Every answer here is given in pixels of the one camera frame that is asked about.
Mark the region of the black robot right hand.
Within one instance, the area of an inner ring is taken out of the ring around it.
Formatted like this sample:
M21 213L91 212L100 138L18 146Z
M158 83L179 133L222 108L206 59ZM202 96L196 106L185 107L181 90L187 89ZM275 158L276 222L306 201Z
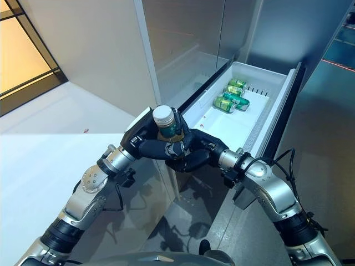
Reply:
M204 165L219 167L219 159L228 147L218 138L201 130L190 129L181 113L174 109L174 116L181 122L184 132L184 155L166 160L165 164L176 172L193 172Z

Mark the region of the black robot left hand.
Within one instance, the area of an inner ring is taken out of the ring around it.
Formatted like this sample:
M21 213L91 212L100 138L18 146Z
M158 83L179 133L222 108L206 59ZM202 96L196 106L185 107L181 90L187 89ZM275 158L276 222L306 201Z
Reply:
M147 107L126 129L121 147L133 158L174 160L184 156L182 141L167 142L158 139L158 126L153 119L153 109Z

